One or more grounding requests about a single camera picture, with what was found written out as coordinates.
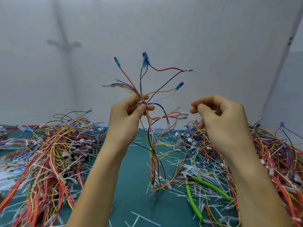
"left hand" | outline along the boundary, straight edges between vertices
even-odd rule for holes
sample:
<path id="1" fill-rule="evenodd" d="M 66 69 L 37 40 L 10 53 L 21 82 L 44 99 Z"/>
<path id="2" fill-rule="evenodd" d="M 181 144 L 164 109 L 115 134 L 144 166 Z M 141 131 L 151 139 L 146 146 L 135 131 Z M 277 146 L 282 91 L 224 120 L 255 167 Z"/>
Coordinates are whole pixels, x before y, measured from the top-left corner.
<path id="1" fill-rule="evenodd" d="M 108 131 L 104 145 L 114 144 L 115 153 L 125 155 L 127 147 L 134 141 L 139 127 L 139 120 L 146 110 L 153 111 L 155 106 L 139 103 L 139 99 L 131 96 L 112 106 L 108 123 Z"/>

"hand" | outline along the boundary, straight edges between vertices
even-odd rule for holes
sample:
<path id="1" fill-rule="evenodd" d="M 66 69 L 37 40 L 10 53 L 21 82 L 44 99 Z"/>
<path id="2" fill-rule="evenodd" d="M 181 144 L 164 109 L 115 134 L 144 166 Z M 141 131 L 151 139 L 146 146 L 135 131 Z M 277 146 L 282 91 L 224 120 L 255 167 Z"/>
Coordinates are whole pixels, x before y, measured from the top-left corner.
<path id="1" fill-rule="evenodd" d="M 153 111 L 153 105 L 138 103 L 140 99 L 131 96 L 122 102 L 112 106 L 108 123 L 108 131 L 104 145 L 114 144 L 116 148 L 112 151 L 121 152 L 123 156 L 127 152 L 127 147 L 134 141 L 137 133 L 139 120 L 146 110 Z"/>
<path id="2" fill-rule="evenodd" d="M 197 99 L 191 105 L 190 112 L 202 116 L 198 128 L 206 127 L 211 143 L 228 162 L 255 155 L 243 105 L 220 95 Z"/>

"right hand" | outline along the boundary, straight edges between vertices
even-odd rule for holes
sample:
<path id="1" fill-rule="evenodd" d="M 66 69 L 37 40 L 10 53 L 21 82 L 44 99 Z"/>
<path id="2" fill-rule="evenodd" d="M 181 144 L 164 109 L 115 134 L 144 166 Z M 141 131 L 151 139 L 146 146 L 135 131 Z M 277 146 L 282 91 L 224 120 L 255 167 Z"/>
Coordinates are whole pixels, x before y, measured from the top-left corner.
<path id="1" fill-rule="evenodd" d="M 197 99 L 191 105 L 190 112 L 202 116 L 198 129 L 206 127 L 214 148 L 229 163 L 256 155 L 243 105 L 220 95 Z"/>

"forearm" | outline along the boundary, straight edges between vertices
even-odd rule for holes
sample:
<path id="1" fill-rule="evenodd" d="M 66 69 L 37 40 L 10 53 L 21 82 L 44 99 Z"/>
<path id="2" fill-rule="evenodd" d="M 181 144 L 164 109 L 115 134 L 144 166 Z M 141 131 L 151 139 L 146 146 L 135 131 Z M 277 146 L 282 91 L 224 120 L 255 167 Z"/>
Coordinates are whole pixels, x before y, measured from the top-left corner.
<path id="1" fill-rule="evenodd" d="M 76 202 L 66 227 L 106 227 L 115 194 L 122 157 L 104 144 Z"/>
<path id="2" fill-rule="evenodd" d="M 229 168 L 243 227 L 291 226 L 290 217 L 256 154 L 230 161 Z"/>

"green pliers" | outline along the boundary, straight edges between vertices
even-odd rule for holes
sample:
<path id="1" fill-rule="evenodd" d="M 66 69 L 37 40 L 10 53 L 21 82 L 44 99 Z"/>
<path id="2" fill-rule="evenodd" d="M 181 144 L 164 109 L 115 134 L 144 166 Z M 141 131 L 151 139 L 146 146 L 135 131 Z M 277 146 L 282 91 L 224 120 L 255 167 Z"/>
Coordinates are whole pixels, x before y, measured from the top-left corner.
<path id="1" fill-rule="evenodd" d="M 196 206 L 194 200 L 192 199 L 192 196 L 191 196 L 191 191 L 190 191 L 190 187 L 189 187 L 189 183 L 188 183 L 188 180 L 194 180 L 196 181 L 197 183 L 200 183 L 202 185 L 205 185 L 211 189 L 213 189 L 214 191 L 218 192 L 220 195 L 222 195 L 223 198 L 229 200 L 229 201 L 232 201 L 233 199 L 228 196 L 224 191 L 220 190 L 218 187 L 216 187 L 215 185 L 211 184 L 211 183 L 208 183 L 202 179 L 199 179 L 195 176 L 191 176 L 188 172 L 186 171 L 183 171 L 181 172 L 181 174 L 184 176 L 184 177 L 187 177 L 188 179 L 185 179 L 184 180 L 184 184 L 185 184 L 185 187 L 186 187 L 186 192 L 187 192 L 187 196 L 188 196 L 188 201 L 189 201 L 189 204 L 191 205 L 191 207 L 193 208 L 193 210 L 195 211 L 197 217 L 200 219 L 200 221 L 203 221 L 203 215 L 201 214 L 200 210 L 198 209 L 198 207 Z"/>

